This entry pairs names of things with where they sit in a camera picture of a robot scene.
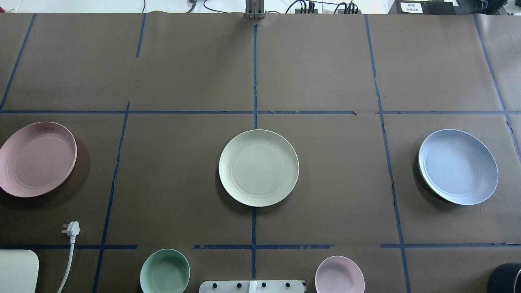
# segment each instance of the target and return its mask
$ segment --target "bowl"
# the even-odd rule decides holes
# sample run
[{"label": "bowl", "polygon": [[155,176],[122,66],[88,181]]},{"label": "bowl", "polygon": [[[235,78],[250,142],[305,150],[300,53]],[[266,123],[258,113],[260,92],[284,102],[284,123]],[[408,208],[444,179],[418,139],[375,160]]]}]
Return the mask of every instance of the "bowl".
[{"label": "bowl", "polygon": [[364,293],[364,275],[352,260],[336,255],[318,266],[315,288],[317,293]]},{"label": "bowl", "polygon": [[188,261],[174,249],[161,249],[152,253],[143,264],[139,277],[144,293],[182,293],[189,279]]}]

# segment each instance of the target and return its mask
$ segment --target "pink bowl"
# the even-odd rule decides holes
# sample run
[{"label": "pink bowl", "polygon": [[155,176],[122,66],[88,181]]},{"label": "pink bowl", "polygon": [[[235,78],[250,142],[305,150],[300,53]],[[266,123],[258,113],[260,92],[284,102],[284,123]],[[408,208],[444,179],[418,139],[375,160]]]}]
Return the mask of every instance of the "pink bowl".
[{"label": "pink bowl", "polygon": [[77,152],[76,140],[65,126],[27,125],[0,149],[0,187],[21,198],[47,193],[69,176]]},{"label": "pink bowl", "polygon": [[336,255],[318,266],[315,288],[317,293],[364,293],[364,275],[352,260]]}]

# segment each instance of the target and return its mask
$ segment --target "power plug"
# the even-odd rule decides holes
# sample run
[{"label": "power plug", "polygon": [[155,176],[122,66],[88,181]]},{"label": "power plug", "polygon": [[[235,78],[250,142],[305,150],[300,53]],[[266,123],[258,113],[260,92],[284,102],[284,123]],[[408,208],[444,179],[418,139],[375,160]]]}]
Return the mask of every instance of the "power plug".
[{"label": "power plug", "polygon": [[64,224],[63,228],[67,228],[66,230],[62,230],[63,234],[67,234],[70,236],[70,243],[76,242],[76,235],[80,233],[80,223],[78,221],[70,222],[69,224]]}]

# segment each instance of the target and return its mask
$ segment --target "blue tape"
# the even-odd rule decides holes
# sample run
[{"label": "blue tape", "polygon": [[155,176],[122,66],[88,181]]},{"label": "blue tape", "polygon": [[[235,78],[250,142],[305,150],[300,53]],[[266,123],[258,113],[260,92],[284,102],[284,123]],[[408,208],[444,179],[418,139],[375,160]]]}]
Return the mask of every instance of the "blue tape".
[{"label": "blue tape", "polygon": [[354,111],[259,111],[259,114],[347,114],[356,115]]},{"label": "blue tape", "polygon": [[98,263],[96,266],[96,275],[94,276],[94,286],[92,287],[92,293],[96,293],[97,291],[97,284],[100,280],[100,272],[101,272],[101,263],[103,260],[103,249],[100,249],[100,253],[98,255]]},{"label": "blue tape", "polygon": [[512,129],[512,123],[510,123],[510,118],[508,117],[505,103],[503,101],[503,96],[501,95],[501,91],[499,90],[499,87],[498,87],[498,82],[495,79],[494,70],[492,70],[492,65],[490,64],[490,59],[487,54],[487,49],[485,48],[485,44],[484,44],[483,38],[481,36],[481,30],[479,28],[478,18],[475,14],[473,16],[474,16],[474,24],[476,26],[476,31],[478,33],[479,44],[481,45],[481,49],[483,50],[483,55],[485,56],[485,60],[487,61],[487,66],[489,68],[490,77],[492,78],[492,83],[494,84],[495,92],[498,95],[499,102],[501,104],[501,108],[503,109],[503,113],[505,115],[505,120],[508,125],[508,129],[510,131],[510,137],[512,138],[512,142],[514,143],[514,148],[517,153],[517,159],[519,160],[519,162],[521,162],[521,152],[519,151],[519,145],[517,144],[516,135],[514,134],[514,130]]},{"label": "blue tape", "polygon": [[132,110],[130,114],[253,114],[253,111]]},{"label": "blue tape", "polygon": [[[70,249],[70,245],[0,245],[0,249]],[[74,249],[100,249],[100,246],[74,245]]]},{"label": "blue tape", "polygon": [[[403,244],[402,224],[400,222],[400,211],[398,210],[398,200],[396,198],[396,188],[394,186],[394,176],[393,176],[392,166],[391,166],[391,156],[389,154],[389,145],[387,143],[387,134],[386,134],[386,129],[385,129],[384,120],[383,120],[383,109],[382,109],[382,102],[381,102],[381,98],[380,98],[380,90],[378,89],[378,83],[376,81],[376,64],[375,64],[375,57],[373,54],[373,44],[371,42],[371,31],[369,29],[369,18],[367,17],[367,15],[364,15],[364,16],[365,16],[365,27],[367,30],[367,42],[369,44],[369,53],[371,56],[371,66],[373,68],[373,79],[375,82],[375,91],[376,91],[376,97],[378,100],[378,111],[380,113],[379,116],[380,116],[380,124],[381,124],[382,135],[383,135],[383,145],[386,150],[387,169],[389,172],[389,176],[391,178],[392,196],[393,196],[393,201],[394,201],[394,216],[396,218],[396,227],[398,229],[398,239],[400,240],[400,244],[402,245]],[[400,250],[401,250],[401,255],[402,255],[402,266],[403,266],[403,275],[405,278],[405,287],[406,287],[407,293],[411,293],[411,285],[409,283],[409,272],[408,272],[408,268],[407,268],[407,259],[405,257],[405,249],[403,247],[401,247]]]},{"label": "blue tape", "polygon": [[9,110],[2,111],[3,114],[124,114],[125,111],[72,111],[72,110]]},{"label": "blue tape", "polygon": [[11,72],[11,76],[9,77],[9,81],[7,82],[4,97],[2,98],[2,102],[0,103],[0,111],[2,111],[2,108],[4,108],[5,100],[7,99],[7,94],[9,94],[11,83],[13,82],[13,78],[15,77],[16,69],[18,68],[18,64],[20,63],[20,58],[22,57],[23,49],[26,47],[27,39],[29,38],[29,34],[31,33],[32,25],[34,24],[35,18],[36,13],[33,13],[31,22],[29,23],[29,27],[27,28],[26,37],[23,39],[22,47],[20,47],[20,52],[18,52],[18,57],[16,57],[15,65],[13,66],[13,71]]},{"label": "blue tape", "polygon": [[310,245],[257,245],[257,249],[331,249],[333,244],[310,244]]},{"label": "blue tape", "polygon": [[138,50],[135,53],[136,58],[139,58],[139,52],[141,51],[141,41],[143,41],[143,32],[145,31],[145,20],[146,13],[143,13],[143,21],[141,22],[141,32],[139,34]]},{"label": "blue tape", "polygon": [[130,108],[130,102],[127,104],[127,109],[125,110],[125,119],[123,120],[123,127],[121,129],[121,138],[119,139],[118,155],[116,157],[116,166],[114,168],[114,176],[112,178],[112,186],[110,188],[110,197],[108,199],[107,214],[105,215],[105,225],[103,227],[101,248],[100,248],[100,254],[98,256],[98,263],[97,263],[97,267],[96,267],[96,275],[94,277],[94,286],[92,288],[92,293],[96,293],[97,284],[100,279],[101,265],[102,265],[102,260],[103,260],[103,250],[104,250],[104,246],[105,246],[105,241],[107,239],[108,223],[110,220],[110,212],[112,209],[112,202],[114,199],[114,190],[116,188],[116,177],[118,175],[119,162],[120,162],[120,156],[121,156],[121,146],[123,145],[123,137],[125,136],[125,129],[127,127],[129,108]]},{"label": "blue tape", "polygon": [[[194,245],[194,250],[205,250],[205,249],[252,249],[251,244],[242,245]],[[331,249],[333,244],[289,244],[289,245],[267,245],[267,244],[255,244],[255,250],[257,249]]]},{"label": "blue tape", "polygon": [[502,112],[502,111],[382,111],[381,113],[384,115],[388,115],[388,114],[503,115],[504,114],[504,112]]},{"label": "blue tape", "polygon": [[137,249],[137,245],[105,245],[103,249]]},{"label": "blue tape", "polygon": [[399,248],[521,248],[518,243],[428,243],[428,244],[382,244],[383,249]]},{"label": "blue tape", "polygon": [[257,208],[252,207],[252,280],[257,276],[256,262],[257,262]]},{"label": "blue tape", "polygon": [[251,249],[251,244],[243,244],[243,245],[233,245],[233,244],[225,244],[225,245],[194,245],[194,250],[205,250],[205,249]]},{"label": "blue tape", "polygon": [[253,26],[253,129],[257,129],[257,27]]}]

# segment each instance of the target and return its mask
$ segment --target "white plate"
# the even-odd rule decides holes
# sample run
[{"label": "white plate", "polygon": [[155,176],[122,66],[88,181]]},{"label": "white plate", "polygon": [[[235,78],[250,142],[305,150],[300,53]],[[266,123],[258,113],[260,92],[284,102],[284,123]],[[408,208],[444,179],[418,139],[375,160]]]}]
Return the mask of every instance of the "white plate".
[{"label": "white plate", "polygon": [[284,137],[269,130],[250,130],[228,142],[219,160],[219,176],[237,201],[268,206],[295,187],[299,158]]},{"label": "white plate", "polygon": [[442,129],[421,144],[418,164],[425,182],[439,196],[463,205],[487,200],[498,185],[498,166],[472,135]]}]

